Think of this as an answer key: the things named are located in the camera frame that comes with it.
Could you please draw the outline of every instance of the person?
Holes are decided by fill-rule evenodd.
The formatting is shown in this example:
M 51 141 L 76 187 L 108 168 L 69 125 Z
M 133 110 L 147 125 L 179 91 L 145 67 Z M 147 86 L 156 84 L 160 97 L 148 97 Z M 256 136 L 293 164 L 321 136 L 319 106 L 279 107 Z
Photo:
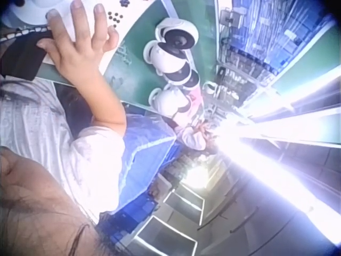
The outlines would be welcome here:
M 0 255 L 131 255 L 82 213 L 43 166 L 0 149 Z
M 204 121 L 196 127 L 192 126 L 176 126 L 174 132 L 177 138 L 185 146 L 195 151 L 201 151 L 204 154 L 216 154 L 214 146 L 214 136 L 207 131 L 209 123 Z
M 1 80 L 1 145 L 41 164 L 97 222 L 101 212 L 117 208 L 125 149 L 125 111 L 98 68 L 103 54 L 117 46 L 118 33 L 108 27 L 102 4 L 94 8 L 92 37 L 81 0 L 74 0 L 70 9 L 76 41 L 71 41 L 57 10 L 50 10 L 47 20 L 54 39 L 41 39 L 37 46 L 86 100 L 91 126 L 74 140 L 51 82 L 6 77 Z M 23 178 L 34 182 L 28 173 Z

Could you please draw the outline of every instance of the dark hair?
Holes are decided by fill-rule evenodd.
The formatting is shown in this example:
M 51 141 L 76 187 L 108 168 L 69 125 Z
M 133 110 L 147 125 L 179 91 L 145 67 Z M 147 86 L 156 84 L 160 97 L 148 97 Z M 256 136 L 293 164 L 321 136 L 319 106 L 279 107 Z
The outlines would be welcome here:
M 3 195 L 3 190 L 0 187 L 0 193 L 1 196 Z M 14 226 L 8 226 L 9 223 L 9 218 L 16 218 L 15 216 L 10 216 L 11 212 L 18 212 L 18 213 L 30 213 L 32 215 L 38 214 L 38 213 L 54 213 L 54 214 L 59 214 L 57 212 L 49 212 L 43 208 L 40 208 L 39 206 L 37 207 L 32 207 L 32 205 L 27 202 L 24 199 L 21 200 L 7 200 L 4 198 L 0 198 L 0 215 L 1 215 L 1 223 L 0 223 L 0 255 L 3 256 L 15 256 L 15 255 L 20 255 L 16 251 L 15 247 L 15 242 L 12 244 L 10 241 L 8 241 L 8 231 L 16 229 Z M 84 230 L 86 228 L 90 228 L 91 224 L 90 223 L 85 223 L 81 225 L 73 238 L 72 244 L 71 244 L 71 249 L 69 252 L 66 252 L 66 255 L 68 256 L 74 256 L 77 254 L 77 249 L 79 247 L 79 242 L 82 239 L 82 235 L 84 233 Z M 132 255 L 128 249 L 120 250 L 118 247 L 115 246 L 115 244 L 110 240 L 110 238 L 104 233 L 102 233 L 100 230 L 98 230 L 95 227 L 95 230 L 98 232 L 99 235 L 99 240 L 98 240 L 98 247 L 96 256 L 98 255 L 105 255 L 105 256 L 111 256 L 111 255 Z

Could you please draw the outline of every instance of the black button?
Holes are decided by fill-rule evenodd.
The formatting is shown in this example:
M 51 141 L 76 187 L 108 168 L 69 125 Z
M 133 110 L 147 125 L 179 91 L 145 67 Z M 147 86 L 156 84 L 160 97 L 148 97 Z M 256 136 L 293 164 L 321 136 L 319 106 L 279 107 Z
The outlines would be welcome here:
M 14 0 L 14 4 L 17 7 L 23 7 L 25 5 L 25 0 Z

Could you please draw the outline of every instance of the white shirt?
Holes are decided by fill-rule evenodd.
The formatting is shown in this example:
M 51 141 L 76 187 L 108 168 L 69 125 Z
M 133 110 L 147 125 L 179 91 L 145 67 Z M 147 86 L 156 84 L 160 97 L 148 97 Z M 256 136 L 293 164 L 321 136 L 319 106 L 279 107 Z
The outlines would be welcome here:
M 45 167 L 68 195 L 96 223 L 119 200 L 122 137 L 92 126 L 73 140 L 52 82 L 1 77 L 1 145 Z
M 194 150 L 204 150 L 206 148 L 206 140 L 202 136 L 201 132 L 194 133 L 194 129 L 190 126 L 185 128 L 176 127 L 174 129 L 177 134 L 178 140 L 184 143 L 187 147 Z

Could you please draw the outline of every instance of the green wall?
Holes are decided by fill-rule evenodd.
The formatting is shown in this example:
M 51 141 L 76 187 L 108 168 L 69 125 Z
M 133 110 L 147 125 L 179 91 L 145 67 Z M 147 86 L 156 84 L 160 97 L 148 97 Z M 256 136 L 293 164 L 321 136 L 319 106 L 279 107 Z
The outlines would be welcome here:
M 340 31 L 332 27 L 273 87 L 285 95 L 336 68 L 340 65 L 340 46 Z
M 164 87 L 166 81 L 155 73 L 152 65 L 143 60 L 143 49 L 147 42 L 155 40 L 155 28 L 168 14 L 161 1 L 155 1 L 137 20 L 124 39 L 127 49 L 124 58 L 115 53 L 105 78 L 120 99 L 148 106 L 150 92 L 156 87 Z
M 216 24 L 214 0 L 172 0 L 180 19 L 192 22 L 199 31 L 191 49 L 201 81 L 214 80 L 216 70 Z

